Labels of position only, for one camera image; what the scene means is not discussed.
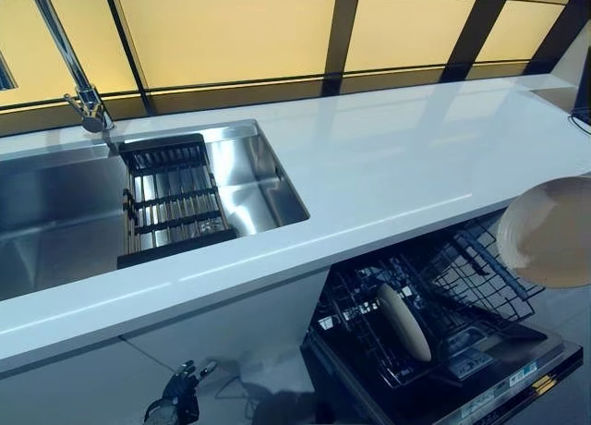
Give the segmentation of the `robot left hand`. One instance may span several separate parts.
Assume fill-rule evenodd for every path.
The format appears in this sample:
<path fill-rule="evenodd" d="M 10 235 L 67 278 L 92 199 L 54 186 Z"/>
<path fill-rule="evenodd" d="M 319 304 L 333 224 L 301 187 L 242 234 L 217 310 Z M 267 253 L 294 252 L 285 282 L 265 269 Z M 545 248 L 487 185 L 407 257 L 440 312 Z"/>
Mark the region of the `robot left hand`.
<path fill-rule="evenodd" d="M 191 359 L 182 363 L 163 389 L 162 398 L 185 402 L 196 396 L 198 385 L 218 367 L 215 359 L 196 365 Z"/>

